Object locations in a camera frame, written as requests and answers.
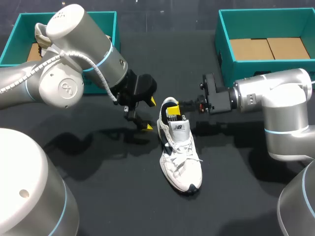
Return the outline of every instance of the white sneaker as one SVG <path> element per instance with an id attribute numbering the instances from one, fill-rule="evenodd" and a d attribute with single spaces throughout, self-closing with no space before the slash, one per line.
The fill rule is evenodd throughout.
<path id="1" fill-rule="evenodd" d="M 177 100 L 164 100 L 159 119 L 158 135 L 162 141 L 163 153 L 159 161 L 168 181 L 179 191 L 196 192 L 202 182 L 202 171 L 196 152 L 189 120 L 185 116 L 169 116 L 167 107 L 177 106 Z"/>

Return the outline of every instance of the new balance logo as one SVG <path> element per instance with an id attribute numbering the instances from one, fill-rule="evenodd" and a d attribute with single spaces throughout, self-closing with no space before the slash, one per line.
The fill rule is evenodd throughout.
<path id="1" fill-rule="evenodd" d="M 182 129 L 182 125 L 176 125 L 175 127 L 174 127 L 174 129 Z"/>

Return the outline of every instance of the cable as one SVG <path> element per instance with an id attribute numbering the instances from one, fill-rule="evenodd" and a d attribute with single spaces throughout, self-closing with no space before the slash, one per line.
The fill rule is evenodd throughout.
<path id="1" fill-rule="evenodd" d="M 49 60 L 43 62 L 42 64 L 40 64 L 39 66 L 37 66 L 33 70 L 31 70 L 29 73 L 27 73 L 25 76 L 23 76 L 21 79 L 15 81 L 14 83 L 11 83 L 10 85 L 8 85 L 6 87 L 1 88 L 0 94 L 20 85 L 21 83 L 28 80 L 30 77 L 32 77 L 34 74 L 36 74 L 41 69 L 45 68 L 46 66 L 50 65 L 51 63 L 53 63 L 57 60 L 60 60 L 60 58 L 61 58 L 60 55 L 57 55 L 57 56 L 54 56 L 53 58 L 50 58 Z"/>
<path id="2" fill-rule="evenodd" d="M 97 75 L 99 76 L 100 80 L 102 81 L 102 84 L 104 85 L 105 87 L 105 90 L 107 91 L 107 94 L 109 96 L 109 98 L 113 101 L 113 102 L 116 102 L 117 99 L 115 98 L 115 96 L 112 94 L 108 84 L 107 84 L 107 81 L 105 80 L 102 72 L 99 70 L 99 68 L 97 67 L 97 65 L 95 65 L 95 63 L 89 59 L 87 56 L 81 54 L 81 53 L 78 53 L 78 52 L 69 52 L 69 53 L 66 53 L 66 55 L 70 56 L 70 57 L 77 57 L 77 58 L 80 58 L 80 59 L 83 59 L 85 60 L 88 64 L 90 64 L 90 66 L 95 70 L 95 72 L 97 73 Z"/>
<path id="3" fill-rule="evenodd" d="M 109 96 L 109 98 L 113 101 L 113 102 L 117 102 L 116 97 L 112 94 L 107 81 L 105 80 L 102 72 L 99 70 L 99 68 L 97 67 L 97 65 L 95 65 L 95 63 L 89 59 L 87 56 L 78 53 L 78 52 L 68 52 L 65 53 L 67 56 L 69 57 L 76 57 L 76 58 L 80 58 L 85 60 L 88 64 L 90 64 L 90 66 L 95 70 L 96 74 L 99 76 L 100 80 L 102 81 L 102 84 L 105 87 L 105 90 L 107 91 L 107 94 Z M 53 58 L 48 59 L 47 61 L 43 62 L 42 64 L 40 64 L 39 66 L 35 67 L 33 70 L 31 70 L 29 73 L 27 73 L 25 76 L 23 76 L 21 79 L 15 81 L 14 83 L 11 83 L 10 85 L 0 88 L 0 94 L 4 93 L 10 89 L 13 89 L 14 87 L 20 85 L 21 83 L 25 82 L 26 80 L 28 80 L 31 76 L 33 76 L 34 74 L 36 74 L 38 71 L 42 70 L 43 68 L 45 68 L 46 66 L 50 65 L 51 63 L 60 60 L 61 59 L 61 55 L 57 55 L 54 56 Z"/>

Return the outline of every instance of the robotic arm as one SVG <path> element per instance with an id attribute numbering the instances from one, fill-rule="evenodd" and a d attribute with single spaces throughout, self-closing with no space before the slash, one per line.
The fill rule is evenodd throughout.
<path id="1" fill-rule="evenodd" d="M 308 123 L 306 106 L 312 95 L 312 82 L 304 69 L 237 80 L 224 91 L 218 91 L 213 74 L 209 74 L 203 77 L 200 88 L 205 95 L 196 101 L 180 102 L 180 109 L 211 115 L 233 109 L 241 113 L 263 110 L 271 157 L 281 161 L 315 158 L 315 126 Z"/>
<path id="2" fill-rule="evenodd" d="M 111 41 L 79 5 L 57 12 L 46 30 L 48 47 L 41 61 L 0 69 L 0 109 L 29 102 L 59 108 L 76 104 L 83 95 L 82 73 L 105 88 L 115 105 L 124 106 L 125 118 L 139 129 L 152 129 L 136 113 L 136 104 L 155 106 L 156 81 L 137 76 Z"/>
<path id="3" fill-rule="evenodd" d="M 303 69 L 292 69 L 235 81 L 224 91 L 213 74 L 205 75 L 196 101 L 179 102 L 184 111 L 216 114 L 237 109 L 263 110 L 269 155 L 280 161 L 315 158 L 315 125 L 309 125 L 306 103 L 312 82 Z M 282 191 L 277 217 L 284 236 L 315 235 L 315 162 L 311 162 Z"/>

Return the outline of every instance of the cardboard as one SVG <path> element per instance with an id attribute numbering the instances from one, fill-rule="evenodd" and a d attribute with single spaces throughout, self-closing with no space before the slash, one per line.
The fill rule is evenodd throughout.
<path id="1" fill-rule="evenodd" d="M 302 40 L 297 38 L 267 38 L 275 59 L 310 59 Z"/>
<path id="2" fill-rule="evenodd" d="M 273 60 L 267 39 L 231 39 L 236 60 Z"/>
<path id="3" fill-rule="evenodd" d="M 41 60 L 41 56 L 39 54 L 39 46 L 37 43 L 33 43 L 31 46 L 30 54 L 27 61 L 31 60 Z"/>

